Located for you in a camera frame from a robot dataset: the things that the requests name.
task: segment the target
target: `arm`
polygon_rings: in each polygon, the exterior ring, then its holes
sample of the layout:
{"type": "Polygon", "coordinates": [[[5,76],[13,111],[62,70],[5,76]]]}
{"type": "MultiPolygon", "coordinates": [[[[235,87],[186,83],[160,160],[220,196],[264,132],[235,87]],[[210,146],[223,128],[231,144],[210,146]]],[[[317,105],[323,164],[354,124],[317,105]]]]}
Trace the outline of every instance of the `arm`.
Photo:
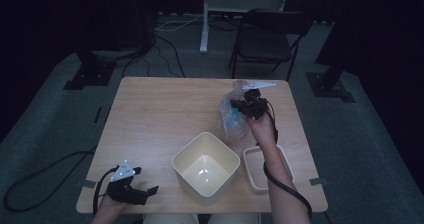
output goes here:
{"type": "Polygon", "coordinates": [[[127,203],[114,201],[110,196],[105,195],[92,224],[112,224],[127,206],[127,203]]]}
{"type": "MultiPolygon", "coordinates": [[[[275,179],[296,190],[276,146],[271,119],[263,115],[257,121],[246,118],[246,122],[264,154],[268,171],[275,179]]],[[[307,210],[300,200],[271,181],[268,181],[268,189],[274,223],[310,223],[307,210]]]]}

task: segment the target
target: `right hand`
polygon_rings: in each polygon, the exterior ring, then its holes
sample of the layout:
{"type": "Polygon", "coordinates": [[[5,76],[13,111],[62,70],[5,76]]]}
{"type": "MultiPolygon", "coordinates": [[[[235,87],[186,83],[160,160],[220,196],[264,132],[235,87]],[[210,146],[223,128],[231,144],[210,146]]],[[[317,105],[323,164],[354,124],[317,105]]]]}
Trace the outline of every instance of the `right hand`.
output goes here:
{"type": "Polygon", "coordinates": [[[268,145],[276,145],[274,138],[274,125],[268,115],[262,115],[259,120],[246,117],[246,122],[249,124],[253,137],[259,143],[261,148],[268,145]]]}

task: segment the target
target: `black folding chair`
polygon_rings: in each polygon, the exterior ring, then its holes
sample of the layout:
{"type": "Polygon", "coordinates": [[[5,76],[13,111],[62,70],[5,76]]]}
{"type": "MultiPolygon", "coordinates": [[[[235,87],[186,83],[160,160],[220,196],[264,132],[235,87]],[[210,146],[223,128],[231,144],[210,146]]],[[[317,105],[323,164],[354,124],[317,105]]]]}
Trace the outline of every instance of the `black folding chair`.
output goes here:
{"type": "Polygon", "coordinates": [[[286,81],[290,79],[300,40],[306,36],[312,20],[302,12],[281,12],[254,9],[246,12],[240,23],[228,68],[235,77],[238,62],[274,64],[290,62],[286,81]],[[287,35],[297,36],[289,43],[287,35]]]}

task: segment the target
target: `person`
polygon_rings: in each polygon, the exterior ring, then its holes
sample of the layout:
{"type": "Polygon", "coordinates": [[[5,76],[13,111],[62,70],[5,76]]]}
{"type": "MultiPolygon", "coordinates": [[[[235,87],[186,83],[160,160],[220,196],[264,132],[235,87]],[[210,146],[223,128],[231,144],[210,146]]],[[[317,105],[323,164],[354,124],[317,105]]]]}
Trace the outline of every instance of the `person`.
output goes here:
{"type": "MultiPolygon", "coordinates": [[[[276,146],[274,128],[270,117],[268,115],[263,115],[258,120],[247,117],[246,122],[250,126],[253,137],[259,143],[269,173],[278,181],[296,190],[289,173],[284,167],[283,159],[276,146]]],[[[268,192],[274,223],[310,223],[307,210],[299,199],[271,181],[268,181],[268,192]]],[[[113,223],[127,205],[126,203],[116,202],[106,195],[103,197],[92,223],[113,223]]],[[[256,216],[256,214],[214,214],[211,216],[209,224],[258,223],[256,216]]],[[[195,214],[148,214],[146,215],[144,223],[170,223],[169,220],[173,220],[172,223],[198,223],[197,215],[195,214]]]]}

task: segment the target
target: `dark background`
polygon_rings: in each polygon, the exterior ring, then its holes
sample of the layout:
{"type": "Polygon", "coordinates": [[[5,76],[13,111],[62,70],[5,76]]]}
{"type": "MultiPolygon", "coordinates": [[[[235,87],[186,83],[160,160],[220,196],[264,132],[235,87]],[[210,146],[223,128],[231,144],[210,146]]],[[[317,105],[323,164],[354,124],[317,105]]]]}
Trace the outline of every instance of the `dark background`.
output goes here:
{"type": "MultiPolygon", "coordinates": [[[[317,60],[357,75],[423,188],[423,0],[287,0],[286,10],[336,22],[317,60]]],[[[0,0],[1,133],[51,70],[78,49],[137,47],[152,13],[201,13],[203,0],[0,0]],[[142,17],[139,32],[135,7],[142,17]]]]}

